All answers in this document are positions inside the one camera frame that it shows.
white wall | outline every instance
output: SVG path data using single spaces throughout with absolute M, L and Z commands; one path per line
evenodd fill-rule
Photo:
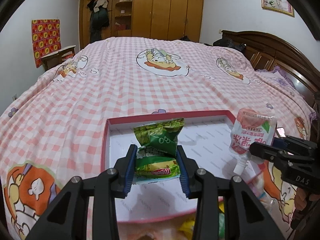
M 200 42 L 221 39 L 219 29 L 271 33 L 299 49 L 320 70 L 320 42 L 295 11 L 295 17 L 264 10 L 261 0 L 204 0 Z
M 78 52 L 78 12 L 79 0 L 25 0 L 15 11 L 0 33 L 0 114 L 44 73 L 33 57 L 31 20 L 60 19 L 61 46 Z

gold picture frame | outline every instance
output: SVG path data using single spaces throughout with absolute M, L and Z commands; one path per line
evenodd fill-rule
M 287 0 L 261 0 L 262 9 L 276 11 L 294 17 L 294 9 Z

wooden headboard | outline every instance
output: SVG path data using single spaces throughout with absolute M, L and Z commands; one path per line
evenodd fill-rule
M 235 44 L 247 45 L 245 57 L 253 68 L 272 70 L 279 66 L 287 72 L 297 91 L 316 109 L 315 92 L 320 91 L 320 72 L 298 49 L 270 33 L 222 31 L 223 38 L 231 38 Z M 316 141 L 317 123 L 311 127 L 310 140 Z

screw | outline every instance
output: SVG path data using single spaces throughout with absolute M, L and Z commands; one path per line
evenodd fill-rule
M 110 169 L 107 169 L 107 173 L 109 175 L 114 175 L 116 174 L 118 171 L 115 169 L 115 168 L 110 168 Z
M 80 178 L 79 176 L 74 176 L 74 177 L 71 179 L 71 182 L 72 182 L 72 183 L 78 183 L 80 180 L 81 180 L 81 178 Z
M 233 178 L 233 181 L 236 182 L 236 183 L 239 183 L 242 181 L 241 177 L 240 176 L 234 176 Z
M 207 173 L 207 171 L 205 169 L 197 169 L 197 173 L 198 175 L 204 175 Z

purple pillow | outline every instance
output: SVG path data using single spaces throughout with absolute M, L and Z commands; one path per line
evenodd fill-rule
M 256 70 L 256 72 L 271 72 L 271 73 L 276 73 L 277 71 L 280 73 L 281 76 L 283 76 L 283 78 L 284 78 L 295 90 L 297 90 L 296 87 L 294 86 L 293 82 L 291 81 L 291 79 L 287 77 L 286 71 L 283 70 L 282 68 L 280 68 L 280 66 L 278 66 L 278 65 L 276 65 L 276 66 L 273 68 L 273 70 L 271 70 L 271 71 L 268 71 L 268 70 L 266 70 L 266 69 L 258 69 L 258 70 Z

